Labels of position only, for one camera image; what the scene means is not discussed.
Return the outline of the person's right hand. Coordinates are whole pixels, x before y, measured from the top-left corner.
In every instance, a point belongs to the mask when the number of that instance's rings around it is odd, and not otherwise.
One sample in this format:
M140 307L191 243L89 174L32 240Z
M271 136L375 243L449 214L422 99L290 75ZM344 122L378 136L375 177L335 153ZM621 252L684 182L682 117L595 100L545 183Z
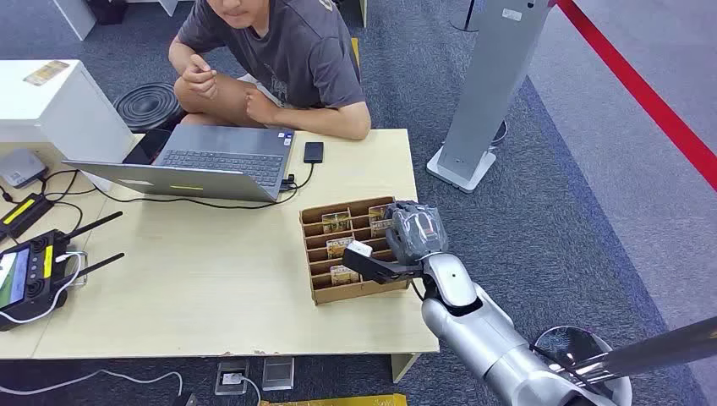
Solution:
M193 54L189 57L182 78L191 91L211 99L217 93L216 75L217 72L200 55Z

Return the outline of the person's left hand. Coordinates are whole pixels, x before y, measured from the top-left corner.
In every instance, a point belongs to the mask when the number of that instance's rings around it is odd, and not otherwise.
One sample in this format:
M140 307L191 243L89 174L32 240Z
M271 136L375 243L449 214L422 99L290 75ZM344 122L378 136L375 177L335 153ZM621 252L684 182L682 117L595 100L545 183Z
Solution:
M277 124L276 114L281 108L256 87L249 87L245 94L246 114L256 123Z

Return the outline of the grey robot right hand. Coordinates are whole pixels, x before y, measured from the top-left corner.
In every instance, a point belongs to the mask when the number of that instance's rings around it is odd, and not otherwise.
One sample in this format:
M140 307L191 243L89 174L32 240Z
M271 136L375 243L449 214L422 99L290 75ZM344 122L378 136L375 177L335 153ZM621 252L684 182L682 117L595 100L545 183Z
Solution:
M384 215L392 225L386 241L402 265L412 265L427 255L448 250L448 237L437 207L400 200L390 204Z

